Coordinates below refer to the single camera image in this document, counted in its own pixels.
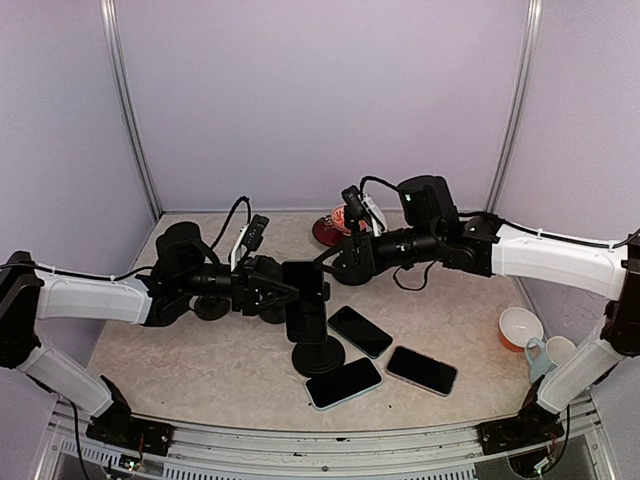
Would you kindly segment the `phone black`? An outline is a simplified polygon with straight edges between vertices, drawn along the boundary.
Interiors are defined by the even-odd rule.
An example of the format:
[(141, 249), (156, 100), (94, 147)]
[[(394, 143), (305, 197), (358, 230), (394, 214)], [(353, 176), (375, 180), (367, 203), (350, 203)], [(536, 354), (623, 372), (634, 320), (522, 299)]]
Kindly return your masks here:
[(287, 338), (292, 343), (322, 344), (326, 341), (324, 276), (311, 261), (282, 264), (283, 282), (298, 290), (298, 297), (285, 305)]

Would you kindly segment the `black pole stand clamp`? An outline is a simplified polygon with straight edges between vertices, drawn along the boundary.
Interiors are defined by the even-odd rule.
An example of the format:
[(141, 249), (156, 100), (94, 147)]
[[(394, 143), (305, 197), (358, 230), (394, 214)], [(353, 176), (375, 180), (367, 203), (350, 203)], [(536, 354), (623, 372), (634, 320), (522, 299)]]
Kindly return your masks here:
[[(330, 286), (324, 281), (324, 299), (330, 298)], [(292, 364), (301, 375), (311, 378), (329, 373), (345, 363), (346, 354), (342, 344), (328, 334), (326, 316), (326, 341), (322, 344), (295, 343), (292, 351)]]

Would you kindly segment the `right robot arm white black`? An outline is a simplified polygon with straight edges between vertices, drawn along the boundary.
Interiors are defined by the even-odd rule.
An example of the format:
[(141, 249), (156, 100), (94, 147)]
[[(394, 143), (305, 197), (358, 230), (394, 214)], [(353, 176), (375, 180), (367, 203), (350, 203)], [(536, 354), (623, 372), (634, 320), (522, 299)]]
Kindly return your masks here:
[(535, 382), (513, 419), (511, 433), (535, 442), (561, 413), (621, 361), (639, 354), (639, 235), (598, 241), (512, 223), (489, 212), (461, 213), (446, 180), (422, 175), (394, 186), (406, 227), (390, 230), (363, 185), (343, 190), (350, 235), (314, 260), (347, 285), (362, 285), (392, 267), (439, 262), (491, 277), (524, 277), (598, 294), (608, 304), (602, 321), (572, 356)]

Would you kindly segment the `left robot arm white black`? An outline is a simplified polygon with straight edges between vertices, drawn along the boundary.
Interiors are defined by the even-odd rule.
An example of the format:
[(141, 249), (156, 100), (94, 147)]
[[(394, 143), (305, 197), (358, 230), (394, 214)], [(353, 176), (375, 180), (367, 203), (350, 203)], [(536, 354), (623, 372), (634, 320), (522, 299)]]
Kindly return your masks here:
[(39, 338), (37, 321), (78, 318), (155, 328), (173, 324), (194, 297), (224, 300), (230, 310), (255, 316), (298, 296), (271, 258), (245, 255), (222, 263), (193, 222), (171, 225), (157, 238), (156, 254), (153, 267), (122, 276), (38, 265), (27, 251), (14, 252), (1, 267), (2, 367), (66, 397), (121, 445), (140, 434), (126, 400), (111, 381), (92, 376)]

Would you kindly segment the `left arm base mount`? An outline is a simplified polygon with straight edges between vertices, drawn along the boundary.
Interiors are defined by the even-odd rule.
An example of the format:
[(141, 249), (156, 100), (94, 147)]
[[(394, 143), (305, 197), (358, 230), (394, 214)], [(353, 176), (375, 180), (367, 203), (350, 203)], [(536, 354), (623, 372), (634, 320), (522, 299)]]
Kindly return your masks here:
[(132, 417), (111, 426), (92, 421), (86, 436), (124, 449), (165, 457), (174, 434), (171, 424)]

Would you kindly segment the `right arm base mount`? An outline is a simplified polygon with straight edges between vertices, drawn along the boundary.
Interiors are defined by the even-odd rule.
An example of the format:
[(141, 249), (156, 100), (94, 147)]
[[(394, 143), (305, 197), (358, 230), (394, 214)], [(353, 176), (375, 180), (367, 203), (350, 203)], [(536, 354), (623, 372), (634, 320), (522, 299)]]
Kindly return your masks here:
[(524, 406), (517, 415), (482, 422), (476, 430), (484, 455), (537, 445), (565, 434), (560, 416), (536, 403)]

